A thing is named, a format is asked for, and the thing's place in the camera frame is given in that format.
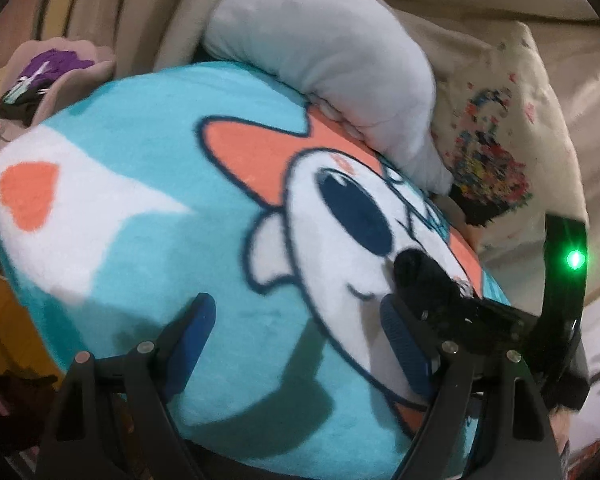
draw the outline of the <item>cartoon mouth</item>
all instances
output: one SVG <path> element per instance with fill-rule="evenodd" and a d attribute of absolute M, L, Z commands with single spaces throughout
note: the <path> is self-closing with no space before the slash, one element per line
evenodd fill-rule
<path fill-rule="evenodd" d="M 376 296 L 373 293 L 364 294 L 363 292 L 356 290 L 356 288 L 353 285 L 351 285 L 350 283 L 347 283 L 347 290 L 353 297 L 358 298 L 360 301 L 370 301 L 373 298 L 375 298 L 375 296 Z"/>

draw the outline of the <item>blanket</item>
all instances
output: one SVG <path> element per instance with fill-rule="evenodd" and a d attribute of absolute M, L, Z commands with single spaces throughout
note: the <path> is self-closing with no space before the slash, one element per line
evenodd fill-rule
<path fill-rule="evenodd" d="M 127 352 L 208 292 L 218 320 L 171 415 L 274 472 L 387 479 L 409 449 L 426 402 L 378 314 L 404 248 L 506 303 L 395 168 L 241 64 L 108 83 L 0 152 L 0 255 L 58 365 Z"/>

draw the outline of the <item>cartoon eye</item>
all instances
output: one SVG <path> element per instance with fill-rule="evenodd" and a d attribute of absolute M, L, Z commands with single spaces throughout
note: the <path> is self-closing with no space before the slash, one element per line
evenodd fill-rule
<path fill-rule="evenodd" d="M 367 251 L 387 256 L 394 236 L 378 204 L 349 175 L 328 168 L 316 174 L 324 203 L 349 235 Z"/>

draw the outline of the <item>orange heart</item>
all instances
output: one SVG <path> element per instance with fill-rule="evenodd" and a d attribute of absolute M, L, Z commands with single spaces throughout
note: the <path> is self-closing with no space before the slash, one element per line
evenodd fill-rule
<path fill-rule="evenodd" d="M 0 176 L 0 202 L 26 232 L 40 229 L 51 212 L 60 167 L 51 162 L 21 162 Z"/>

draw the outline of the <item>green light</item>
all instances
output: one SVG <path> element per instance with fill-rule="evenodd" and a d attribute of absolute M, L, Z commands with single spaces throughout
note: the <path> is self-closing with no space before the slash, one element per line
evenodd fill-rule
<path fill-rule="evenodd" d="M 578 270 L 581 266 L 583 266 L 584 260 L 584 254 L 582 254 L 582 252 L 579 250 L 574 250 L 567 254 L 567 264 L 573 270 Z"/>

